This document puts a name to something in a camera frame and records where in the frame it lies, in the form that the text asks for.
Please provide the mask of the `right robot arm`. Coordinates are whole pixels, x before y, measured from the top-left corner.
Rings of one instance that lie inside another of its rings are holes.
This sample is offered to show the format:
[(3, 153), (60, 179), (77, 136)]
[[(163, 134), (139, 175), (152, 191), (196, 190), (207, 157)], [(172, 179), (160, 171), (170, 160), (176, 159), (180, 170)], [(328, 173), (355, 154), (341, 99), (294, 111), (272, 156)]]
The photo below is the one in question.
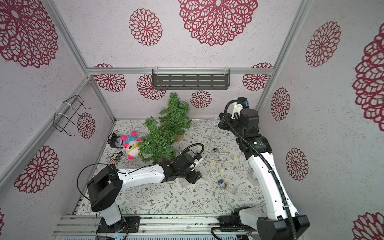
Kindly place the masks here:
[(264, 196), (267, 215), (260, 217), (251, 207), (237, 208), (218, 227), (224, 231), (254, 230), (262, 240), (297, 240), (310, 226), (289, 197), (275, 166), (272, 148), (259, 133), (259, 113), (248, 100), (229, 101), (219, 115), (219, 128), (230, 131), (245, 155)]

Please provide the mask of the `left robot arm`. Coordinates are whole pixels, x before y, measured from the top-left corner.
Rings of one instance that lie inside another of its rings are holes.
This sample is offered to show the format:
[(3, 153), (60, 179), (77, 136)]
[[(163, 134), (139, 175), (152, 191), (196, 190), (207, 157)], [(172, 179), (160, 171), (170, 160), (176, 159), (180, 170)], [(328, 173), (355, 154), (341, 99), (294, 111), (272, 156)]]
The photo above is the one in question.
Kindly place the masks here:
[(134, 170), (119, 169), (114, 164), (104, 168), (86, 184), (91, 209), (101, 219), (97, 221), (96, 233), (134, 233), (137, 224), (123, 217), (116, 198), (120, 192), (146, 185), (173, 182), (185, 179), (195, 184), (202, 174), (196, 166), (202, 159), (205, 146), (201, 143), (187, 146), (175, 158), (159, 164), (144, 166)]

